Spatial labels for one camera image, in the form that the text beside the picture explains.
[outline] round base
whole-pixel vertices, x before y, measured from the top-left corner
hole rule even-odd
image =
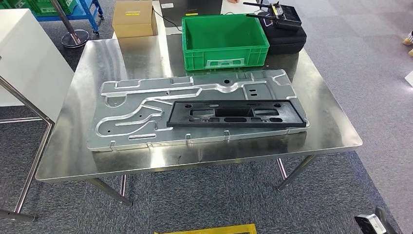
[[[75,33],[79,37],[80,43],[76,44],[75,41],[73,41],[72,36],[70,33],[67,33],[66,35],[62,36],[62,44],[64,47],[67,48],[78,48],[81,46],[84,46],[86,42],[89,40],[89,33],[86,32],[85,30],[82,29],[76,29]]]

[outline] black case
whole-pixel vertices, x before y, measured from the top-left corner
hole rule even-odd
[[[258,15],[267,15],[267,12],[260,12]],[[298,53],[307,41],[307,34],[301,27],[298,31],[275,28],[268,19],[260,19],[261,26],[270,44],[269,55],[295,54]]]

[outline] black cable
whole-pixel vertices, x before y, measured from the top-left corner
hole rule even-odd
[[[174,22],[172,22],[172,21],[170,21],[169,19],[163,17],[162,15],[160,15],[160,14],[159,14],[158,12],[156,12],[155,10],[153,10],[153,11],[154,11],[155,13],[157,13],[160,17],[162,17],[164,20],[166,20],[166,21],[168,21],[169,23],[173,24],[173,25],[176,27],[176,29],[178,29],[178,31],[182,32],[182,30],[179,29],[178,26],[177,26]]]

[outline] green plastic crate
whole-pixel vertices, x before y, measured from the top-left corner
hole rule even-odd
[[[57,16],[50,0],[28,0],[35,16]],[[57,0],[66,15],[71,15],[76,7],[76,0]]]
[[[269,43],[257,18],[237,15],[182,18],[185,70],[263,66]]]
[[[27,0],[7,0],[11,8],[30,8],[30,4]]]
[[[6,0],[0,0],[0,9],[10,9],[11,6]]]

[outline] cardboard box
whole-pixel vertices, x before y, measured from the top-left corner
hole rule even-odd
[[[157,35],[156,18],[152,8],[152,1],[116,1],[112,27],[117,38]]]

